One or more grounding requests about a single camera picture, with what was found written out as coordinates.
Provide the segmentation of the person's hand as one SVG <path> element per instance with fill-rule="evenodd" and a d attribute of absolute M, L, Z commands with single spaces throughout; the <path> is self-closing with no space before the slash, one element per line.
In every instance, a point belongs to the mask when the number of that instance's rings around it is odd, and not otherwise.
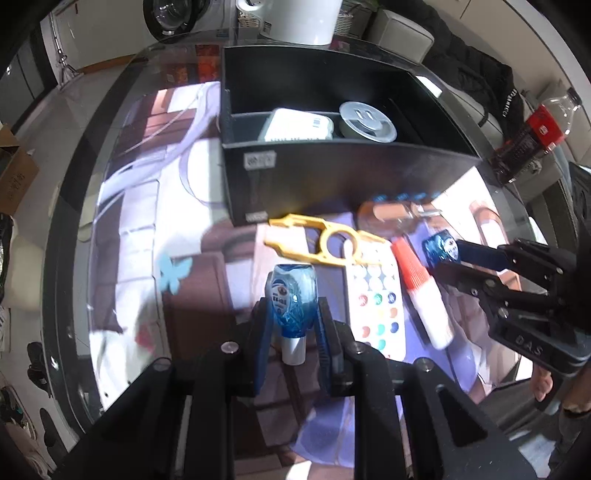
<path fill-rule="evenodd" d="M 553 388 L 551 372 L 535 365 L 530 379 L 530 387 L 534 398 L 542 402 Z"/>

